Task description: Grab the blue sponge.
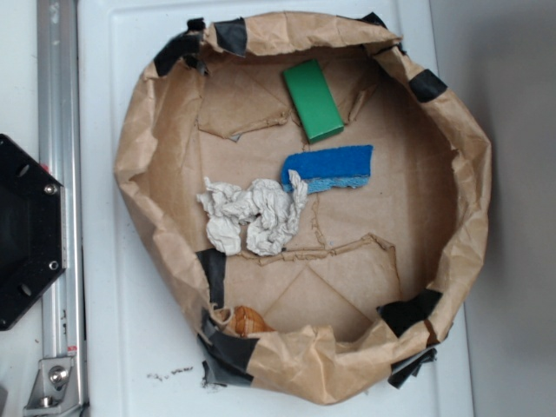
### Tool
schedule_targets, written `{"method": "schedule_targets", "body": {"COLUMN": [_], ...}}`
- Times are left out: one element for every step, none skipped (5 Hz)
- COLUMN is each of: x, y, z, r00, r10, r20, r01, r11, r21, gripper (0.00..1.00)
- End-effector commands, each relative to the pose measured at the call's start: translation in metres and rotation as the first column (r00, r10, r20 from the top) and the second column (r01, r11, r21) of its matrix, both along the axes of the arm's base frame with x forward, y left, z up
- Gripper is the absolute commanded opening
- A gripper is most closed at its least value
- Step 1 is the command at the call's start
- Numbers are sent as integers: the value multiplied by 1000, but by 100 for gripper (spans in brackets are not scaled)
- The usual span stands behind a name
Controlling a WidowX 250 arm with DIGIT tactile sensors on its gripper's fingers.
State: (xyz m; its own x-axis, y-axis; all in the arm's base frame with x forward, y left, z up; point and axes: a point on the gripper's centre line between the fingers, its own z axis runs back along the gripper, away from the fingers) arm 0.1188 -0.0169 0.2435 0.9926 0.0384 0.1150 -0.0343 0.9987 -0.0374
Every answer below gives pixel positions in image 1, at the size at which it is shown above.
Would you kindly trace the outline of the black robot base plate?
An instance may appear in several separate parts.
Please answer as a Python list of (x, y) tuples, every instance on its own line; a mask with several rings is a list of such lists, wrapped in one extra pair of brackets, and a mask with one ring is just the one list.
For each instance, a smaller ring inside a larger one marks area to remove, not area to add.
[(65, 270), (63, 185), (1, 135), (1, 329), (8, 331)]

